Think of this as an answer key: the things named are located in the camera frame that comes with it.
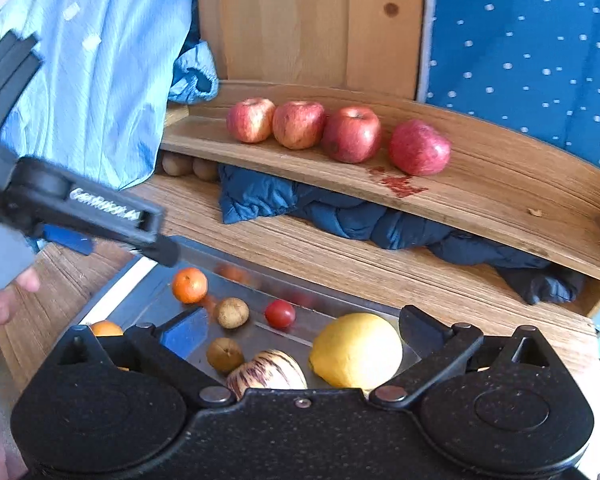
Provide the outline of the person's left hand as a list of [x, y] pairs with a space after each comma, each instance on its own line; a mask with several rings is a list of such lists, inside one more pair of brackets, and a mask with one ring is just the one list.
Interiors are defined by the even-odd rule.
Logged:
[[23, 271], [5, 288], [0, 290], [0, 328], [11, 321], [18, 307], [18, 292], [37, 292], [41, 282], [33, 268]]

